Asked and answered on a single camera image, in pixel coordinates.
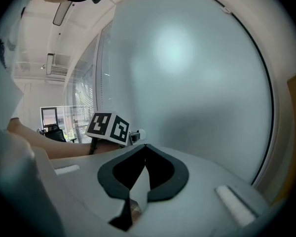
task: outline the ceiling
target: ceiling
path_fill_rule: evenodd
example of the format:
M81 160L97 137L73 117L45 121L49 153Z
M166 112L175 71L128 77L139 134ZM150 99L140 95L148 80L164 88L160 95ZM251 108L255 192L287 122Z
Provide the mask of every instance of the ceiling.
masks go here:
M32 0L26 7L20 31L20 52L15 78L64 81L79 41L99 19L121 0L72 3L61 26L53 25L59 3ZM40 69L54 53L53 73Z

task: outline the curved white panel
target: curved white panel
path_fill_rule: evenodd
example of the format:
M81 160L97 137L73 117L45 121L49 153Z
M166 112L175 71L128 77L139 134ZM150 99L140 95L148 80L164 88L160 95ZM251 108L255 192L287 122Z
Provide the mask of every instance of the curved white panel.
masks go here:
M214 0L125 0L110 48L113 108L147 132L145 143L253 181L270 135L270 91L254 44L230 14Z
M270 73L273 84L275 116L269 153L254 187L272 201L285 179L293 151L293 111L287 80L296 74L296 27L278 0L219 0L235 14L257 43ZM103 15L85 31L77 53L71 62L65 87L75 64L90 41L114 16L115 6L106 12L99 8L96 15ZM269 184L277 180L274 186Z

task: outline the white wall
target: white wall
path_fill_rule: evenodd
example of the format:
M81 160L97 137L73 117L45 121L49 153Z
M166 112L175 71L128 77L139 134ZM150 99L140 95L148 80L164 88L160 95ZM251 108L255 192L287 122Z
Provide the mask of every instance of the white wall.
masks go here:
M44 81L15 80L24 96L17 107L21 123L36 131L41 127L40 107L64 105L62 84L50 84Z

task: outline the human arm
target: human arm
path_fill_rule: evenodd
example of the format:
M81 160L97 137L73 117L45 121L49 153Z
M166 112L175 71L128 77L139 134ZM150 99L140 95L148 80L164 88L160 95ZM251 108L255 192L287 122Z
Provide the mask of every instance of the human arm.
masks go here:
M24 126L18 118L11 119L7 129L23 137L31 146L43 148L50 159L87 156L90 151L90 144L66 143L48 139ZM117 149L119 149L118 144L100 140L94 153L100 154Z

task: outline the gray surface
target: gray surface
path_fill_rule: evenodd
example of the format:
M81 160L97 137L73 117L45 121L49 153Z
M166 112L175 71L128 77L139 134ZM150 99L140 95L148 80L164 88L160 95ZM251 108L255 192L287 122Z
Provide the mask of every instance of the gray surface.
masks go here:
M106 162L122 155L133 147L127 147L105 154L86 157L52 160L54 169L77 164L80 169L74 172L59 175L71 193L93 213L104 221L109 222L120 215L124 201L109 197L98 181L98 170Z
M129 236L109 225L95 214L88 204L82 203L71 193L71 190L56 175L44 150L36 148L34 152L42 183L58 212L67 237Z
M140 236L223 236L238 229L215 193L220 185L241 191L245 200L261 214L268 210L262 196L250 185L219 165L176 150L157 147L183 161L189 170L184 189L172 200L148 203L129 232Z
M80 170L58 178L90 211L105 221L118 215L121 203L109 198L97 180L102 164L135 148L88 157L52 160L54 168L77 164ZM184 189L172 200L148 203L138 223L129 232L138 236L222 236L238 230L236 223L215 193L220 185L229 185L259 214L268 205L250 185L219 165L176 150L157 147L183 161L189 170L189 180Z

